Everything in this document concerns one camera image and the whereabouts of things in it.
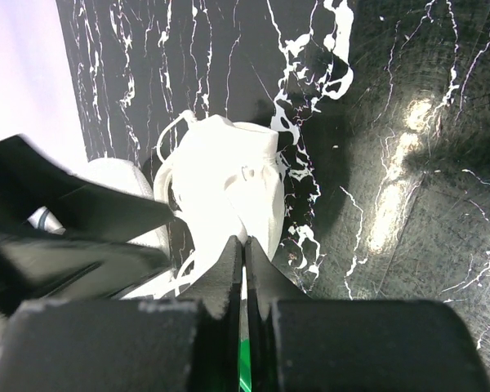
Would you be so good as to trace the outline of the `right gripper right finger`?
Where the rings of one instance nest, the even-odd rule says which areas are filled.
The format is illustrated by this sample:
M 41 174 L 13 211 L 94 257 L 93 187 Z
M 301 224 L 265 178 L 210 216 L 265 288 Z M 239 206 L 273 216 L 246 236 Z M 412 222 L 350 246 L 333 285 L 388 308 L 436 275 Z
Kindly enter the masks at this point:
M 249 237 L 244 245 L 247 313 L 250 319 L 267 319 L 273 301 L 309 300 L 293 281 L 272 264 L 259 241 Z

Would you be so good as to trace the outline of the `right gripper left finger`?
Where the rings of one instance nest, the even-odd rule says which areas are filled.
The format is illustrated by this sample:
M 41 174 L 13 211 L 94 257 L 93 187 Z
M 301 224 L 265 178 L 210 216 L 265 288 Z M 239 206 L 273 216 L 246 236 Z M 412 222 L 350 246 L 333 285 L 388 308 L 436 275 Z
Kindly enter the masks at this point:
M 216 263 L 178 299 L 201 301 L 214 319 L 238 319 L 242 282 L 243 245 L 231 236 Z

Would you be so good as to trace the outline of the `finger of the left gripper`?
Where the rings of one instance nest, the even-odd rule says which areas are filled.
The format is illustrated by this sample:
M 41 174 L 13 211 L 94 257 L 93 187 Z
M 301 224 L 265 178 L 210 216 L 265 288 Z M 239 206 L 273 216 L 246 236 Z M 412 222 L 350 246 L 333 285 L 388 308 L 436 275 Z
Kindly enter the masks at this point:
M 172 220 L 170 207 L 73 176 L 22 136 L 0 141 L 0 231 L 23 232 L 46 207 L 79 238 L 125 243 Z
M 120 298 L 166 270 L 167 257 L 157 248 L 36 229 L 0 232 L 0 317 L 27 300 Z

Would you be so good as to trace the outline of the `white mesh laundry bag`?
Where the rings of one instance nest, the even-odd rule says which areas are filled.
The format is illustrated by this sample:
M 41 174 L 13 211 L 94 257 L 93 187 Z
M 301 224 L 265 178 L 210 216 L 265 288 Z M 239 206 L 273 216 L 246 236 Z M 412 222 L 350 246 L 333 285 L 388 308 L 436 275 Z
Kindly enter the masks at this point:
M 0 163 L 0 332 L 25 301 L 119 299 L 164 272 L 166 253 L 135 238 L 171 218 L 55 167 L 22 179 Z

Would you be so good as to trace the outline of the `white bra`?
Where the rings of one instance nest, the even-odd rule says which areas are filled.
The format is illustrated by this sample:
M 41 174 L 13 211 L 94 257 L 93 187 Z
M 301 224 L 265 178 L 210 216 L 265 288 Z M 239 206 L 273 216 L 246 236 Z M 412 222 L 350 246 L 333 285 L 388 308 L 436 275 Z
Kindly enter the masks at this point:
M 163 129 L 160 140 L 180 121 L 187 132 L 154 178 L 156 201 L 186 223 L 194 250 L 163 293 L 179 295 L 218 260 L 230 237 L 256 238 L 272 260 L 285 214 L 283 176 L 277 164 L 278 132 L 220 115 L 203 120 L 183 111 Z

